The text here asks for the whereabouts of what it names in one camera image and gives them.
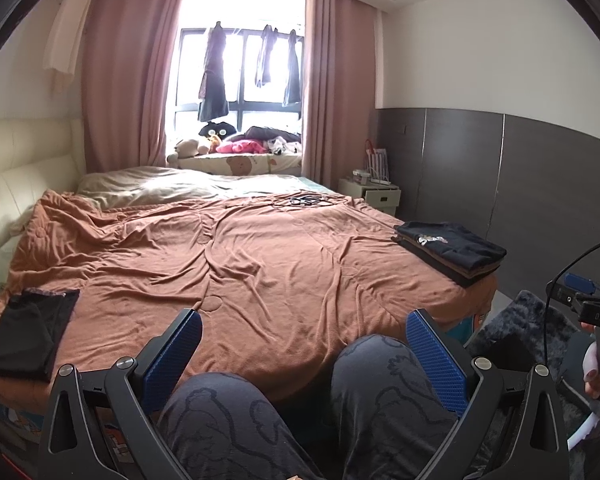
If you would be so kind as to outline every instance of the window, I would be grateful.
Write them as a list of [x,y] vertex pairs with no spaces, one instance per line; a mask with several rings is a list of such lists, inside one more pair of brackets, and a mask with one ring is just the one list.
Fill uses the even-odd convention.
[[[205,9],[202,13],[195,9]],[[302,74],[304,49],[304,0],[185,0],[180,34],[174,53],[167,102],[167,134],[177,142],[195,135],[198,122],[198,91],[203,75],[207,30],[221,21],[227,33],[224,50],[224,84],[229,114],[226,121],[238,131],[250,126],[271,126],[300,132],[301,104],[282,105],[288,77],[288,32],[298,35],[296,55]],[[271,82],[255,85],[258,53],[265,25],[278,28],[278,40],[270,58]]]

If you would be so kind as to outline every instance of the white nightstand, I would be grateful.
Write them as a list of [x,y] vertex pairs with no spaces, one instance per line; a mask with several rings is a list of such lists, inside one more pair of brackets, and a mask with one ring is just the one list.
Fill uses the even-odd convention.
[[348,178],[341,178],[338,183],[338,193],[364,198],[365,202],[383,213],[395,216],[395,209],[400,203],[400,188],[369,182],[364,186]]

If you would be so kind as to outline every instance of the gray wall panel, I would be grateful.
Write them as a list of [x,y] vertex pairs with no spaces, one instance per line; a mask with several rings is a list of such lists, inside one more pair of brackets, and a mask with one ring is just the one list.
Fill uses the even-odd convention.
[[398,218],[413,219],[422,164],[424,108],[378,110],[378,146],[386,148],[389,178],[402,190]]
[[[600,241],[600,140],[506,116],[489,240],[509,251],[498,271],[500,290],[542,296],[555,274]],[[600,254],[576,270],[600,280]]]
[[416,218],[459,222],[485,237],[501,145],[502,115],[428,108]]

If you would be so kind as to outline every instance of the orange blanket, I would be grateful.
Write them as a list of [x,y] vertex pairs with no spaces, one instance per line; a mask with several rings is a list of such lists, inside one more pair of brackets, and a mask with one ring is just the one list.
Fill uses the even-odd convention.
[[[230,371],[272,400],[306,386],[349,342],[404,338],[426,308],[446,328],[488,312],[496,279],[464,289],[391,241],[395,219],[324,195],[187,200],[101,212],[47,192],[13,259],[8,294],[80,289],[56,367],[108,368],[136,355],[185,307],[203,339],[182,380]],[[0,378],[0,402],[44,413],[50,384]]]

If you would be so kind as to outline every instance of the black window frame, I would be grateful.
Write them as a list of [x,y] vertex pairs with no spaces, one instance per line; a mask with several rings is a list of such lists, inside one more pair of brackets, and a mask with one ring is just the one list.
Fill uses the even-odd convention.
[[[182,43],[184,38],[191,34],[206,34],[207,28],[183,28],[180,33],[180,52],[178,54],[178,67],[176,71],[176,90],[175,90],[175,106],[173,113],[173,127],[175,130],[176,116],[180,112],[197,112],[199,109],[199,103],[184,103],[179,104],[178,102],[178,86],[180,85],[180,64],[182,62]],[[250,28],[242,28],[231,35],[240,34],[242,36],[242,65],[240,67],[240,85],[238,86],[238,99],[236,101],[228,101],[229,111],[237,113],[237,126],[236,129],[240,132],[242,130],[242,117],[245,112],[288,112],[298,114],[298,120],[302,119],[302,101],[290,106],[283,106],[281,103],[270,103],[266,101],[245,101],[244,99],[244,72],[245,72],[245,61],[247,54],[247,39],[249,36],[262,36],[261,30],[253,30]],[[288,40],[289,35],[283,32],[278,33],[279,39]],[[302,44],[302,54],[300,62],[300,88],[302,88],[302,74],[304,72],[304,36],[298,36],[298,41]]]

